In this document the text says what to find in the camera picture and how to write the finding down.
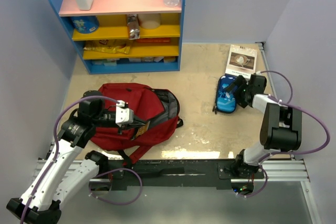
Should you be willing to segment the white coffee cover book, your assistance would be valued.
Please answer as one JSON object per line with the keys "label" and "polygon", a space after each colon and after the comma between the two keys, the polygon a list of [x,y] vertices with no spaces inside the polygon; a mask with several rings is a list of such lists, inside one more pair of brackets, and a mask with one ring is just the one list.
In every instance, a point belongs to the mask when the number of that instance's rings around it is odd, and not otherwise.
{"label": "white coffee cover book", "polygon": [[238,45],[231,45],[225,74],[243,76],[249,80],[256,71],[257,50]]}

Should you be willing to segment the blue dinosaur pencil case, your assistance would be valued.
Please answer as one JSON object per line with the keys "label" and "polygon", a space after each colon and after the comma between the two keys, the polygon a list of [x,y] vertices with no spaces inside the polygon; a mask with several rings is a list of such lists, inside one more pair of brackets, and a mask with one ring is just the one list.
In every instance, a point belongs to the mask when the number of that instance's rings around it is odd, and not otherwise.
{"label": "blue dinosaur pencil case", "polygon": [[216,97],[213,106],[213,112],[230,114],[236,110],[236,100],[232,94],[226,91],[226,88],[236,79],[235,76],[225,74],[221,76],[217,83]]}

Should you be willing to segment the red backpack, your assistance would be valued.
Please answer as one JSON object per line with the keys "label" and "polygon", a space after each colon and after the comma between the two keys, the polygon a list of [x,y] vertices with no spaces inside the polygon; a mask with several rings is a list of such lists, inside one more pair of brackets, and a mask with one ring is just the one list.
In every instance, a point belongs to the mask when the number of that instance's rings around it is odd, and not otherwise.
{"label": "red backpack", "polygon": [[139,83],[106,83],[99,92],[103,96],[123,100],[134,112],[134,119],[144,121],[148,130],[136,137],[140,127],[132,129],[98,127],[91,141],[105,151],[116,151],[130,168],[154,145],[168,140],[183,125],[179,117],[180,103],[167,89],[154,89]]}

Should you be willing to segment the orange treehouse book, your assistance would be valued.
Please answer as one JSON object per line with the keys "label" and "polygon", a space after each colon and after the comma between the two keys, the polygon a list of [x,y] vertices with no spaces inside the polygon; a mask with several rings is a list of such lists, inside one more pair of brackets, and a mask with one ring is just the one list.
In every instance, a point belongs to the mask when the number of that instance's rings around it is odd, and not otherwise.
{"label": "orange treehouse book", "polygon": [[139,137],[140,135],[144,134],[148,130],[148,125],[144,125],[140,127],[136,133],[136,137]]}

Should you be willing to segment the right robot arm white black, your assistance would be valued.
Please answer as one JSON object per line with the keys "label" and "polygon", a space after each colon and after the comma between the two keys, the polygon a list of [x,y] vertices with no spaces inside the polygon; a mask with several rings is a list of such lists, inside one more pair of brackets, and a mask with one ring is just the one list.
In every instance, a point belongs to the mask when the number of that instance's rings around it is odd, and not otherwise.
{"label": "right robot arm white black", "polygon": [[249,106],[264,114],[259,142],[243,149],[231,164],[224,167],[224,172],[230,177],[246,178],[255,174],[267,159],[296,151],[301,145],[302,113],[264,94],[266,85],[264,76],[252,74],[249,80],[238,76],[225,88],[237,105],[242,108]]}

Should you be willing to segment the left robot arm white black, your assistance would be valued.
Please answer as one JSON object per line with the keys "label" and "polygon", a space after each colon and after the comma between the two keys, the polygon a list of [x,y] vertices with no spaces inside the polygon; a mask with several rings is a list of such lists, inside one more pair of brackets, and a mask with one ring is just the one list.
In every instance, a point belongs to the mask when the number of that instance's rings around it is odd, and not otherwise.
{"label": "left robot arm white black", "polygon": [[54,126],[55,145],[30,187],[12,198],[6,208],[21,223],[57,223],[65,203],[90,179],[108,174],[108,158],[96,151],[87,154],[79,167],[66,176],[68,168],[101,126],[119,127],[129,115],[125,102],[88,91],[69,105],[71,114]]}

